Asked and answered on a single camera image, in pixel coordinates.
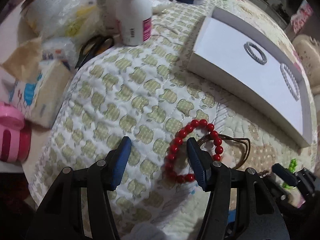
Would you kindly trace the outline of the cartoon printed tissue pack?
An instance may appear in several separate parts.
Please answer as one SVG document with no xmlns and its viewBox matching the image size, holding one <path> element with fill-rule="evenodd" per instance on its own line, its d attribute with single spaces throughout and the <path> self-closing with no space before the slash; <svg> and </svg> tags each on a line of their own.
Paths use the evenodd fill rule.
<svg viewBox="0 0 320 240">
<path fill-rule="evenodd" d="M 23 82 L 1 68 L 1 101 L 28 121 L 51 128 L 62 106 L 72 73 L 59 60 L 41 61 L 36 80 Z"/>
</svg>

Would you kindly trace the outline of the white shallow tray box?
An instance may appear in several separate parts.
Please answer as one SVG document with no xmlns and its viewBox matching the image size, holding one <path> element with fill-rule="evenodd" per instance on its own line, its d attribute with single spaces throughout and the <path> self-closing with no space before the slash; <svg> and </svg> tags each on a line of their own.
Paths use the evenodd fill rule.
<svg viewBox="0 0 320 240">
<path fill-rule="evenodd" d="M 302 72 L 264 34 L 215 7 L 204 18 L 187 69 L 270 118 L 300 147 L 312 143 Z"/>
</svg>

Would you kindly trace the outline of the patterned quilted table cover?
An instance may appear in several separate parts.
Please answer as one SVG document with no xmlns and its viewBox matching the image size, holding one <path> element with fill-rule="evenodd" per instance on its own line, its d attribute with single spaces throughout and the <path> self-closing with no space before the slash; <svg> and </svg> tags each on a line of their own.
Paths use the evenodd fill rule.
<svg viewBox="0 0 320 240">
<path fill-rule="evenodd" d="M 247 1 L 175 4 L 153 16 L 151 38 L 141 46 L 115 46 L 78 71 L 29 177 L 37 204 L 64 167 L 89 167 L 128 136 L 129 162 L 121 184 L 108 195 L 120 237 L 153 229 L 165 239 L 195 239 L 208 194 L 196 183 L 174 183 L 163 174 L 172 139 L 193 119 L 207 120 L 225 135 L 248 138 L 245 167 L 260 172 L 296 159 L 299 168 L 314 169 L 315 142 L 300 149 L 253 107 L 187 71 L 202 20 L 213 7 L 242 18 L 297 63 L 284 31 Z"/>
</svg>

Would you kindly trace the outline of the black scissors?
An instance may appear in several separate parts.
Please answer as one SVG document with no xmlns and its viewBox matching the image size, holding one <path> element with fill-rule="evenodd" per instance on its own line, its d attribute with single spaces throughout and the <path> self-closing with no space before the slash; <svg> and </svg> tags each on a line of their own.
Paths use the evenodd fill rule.
<svg viewBox="0 0 320 240">
<path fill-rule="evenodd" d="M 102 52 L 114 46 L 114 38 L 111 35 L 97 35 L 90 38 L 80 49 L 79 58 L 75 69 L 79 70 L 86 62 Z"/>
</svg>

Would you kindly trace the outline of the white bottle pink label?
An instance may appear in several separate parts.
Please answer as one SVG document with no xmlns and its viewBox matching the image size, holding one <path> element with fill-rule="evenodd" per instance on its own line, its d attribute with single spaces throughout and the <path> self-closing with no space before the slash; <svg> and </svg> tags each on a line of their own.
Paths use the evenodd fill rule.
<svg viewBox="0 0 320 240">
<path fill-rule="evenodd" d="M 150 38 L 152 5 L 149 0 L 119 0 L 116 17 L 123 44 L 138 46 Z"/>
</svg>

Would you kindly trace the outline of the pink striped cup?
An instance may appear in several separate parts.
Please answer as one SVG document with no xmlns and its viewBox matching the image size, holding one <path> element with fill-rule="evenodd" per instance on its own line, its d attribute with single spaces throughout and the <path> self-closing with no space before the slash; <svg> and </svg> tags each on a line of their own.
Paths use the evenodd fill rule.
<svg viewBox="0 0 320 240">
<path fill-rule="evenodd" d="M 31 125 L 15 107 L 1 102 L 1 161 L 24 162 L 30 151 Z"/>
</svg>

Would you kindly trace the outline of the gold-rimmed white tin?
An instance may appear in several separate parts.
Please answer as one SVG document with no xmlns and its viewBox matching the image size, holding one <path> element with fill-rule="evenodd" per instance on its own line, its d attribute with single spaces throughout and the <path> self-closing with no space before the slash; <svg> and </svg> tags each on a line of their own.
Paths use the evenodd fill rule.
<svg viewBox="0 0 320 240">
<path fill-rule="evenodd" d="M 21 17 L 32 31 L 40 35 L 59 10 L 62 0 L 25 0 L 21 5 Z"/>
</svg>

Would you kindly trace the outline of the white bottle red cap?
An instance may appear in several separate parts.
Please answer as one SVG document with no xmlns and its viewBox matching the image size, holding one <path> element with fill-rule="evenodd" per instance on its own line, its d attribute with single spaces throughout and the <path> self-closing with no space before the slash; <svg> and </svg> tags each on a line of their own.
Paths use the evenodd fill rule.
<svg viewBox="0 0 320 240">
<path fill-rule="evenodd" d="M 103 27 L 110 34 L 118 33 L 116 2 L 117 0 L 96 0 Z"/>
</svg>

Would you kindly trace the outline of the brown hair tie pink charm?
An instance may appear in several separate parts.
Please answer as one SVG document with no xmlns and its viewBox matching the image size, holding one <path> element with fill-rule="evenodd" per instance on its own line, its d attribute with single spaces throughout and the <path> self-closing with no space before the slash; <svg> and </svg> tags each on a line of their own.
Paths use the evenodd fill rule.
<svg viewBox="0 0 320 240">
<path fill-rule="evenodd" d="M 236 146 L 238 146 L 242 150 L 241 158 L 233 167 L 233 169 L 237 170 L 242 167 L 249 157 L 249 153 L 251 150 L 251 141 L 248 138 L 233 138 L 224 134 L 219 134 L 219 138 L 222 139 L 222 141 L 236 144 Z"/>
</svg>

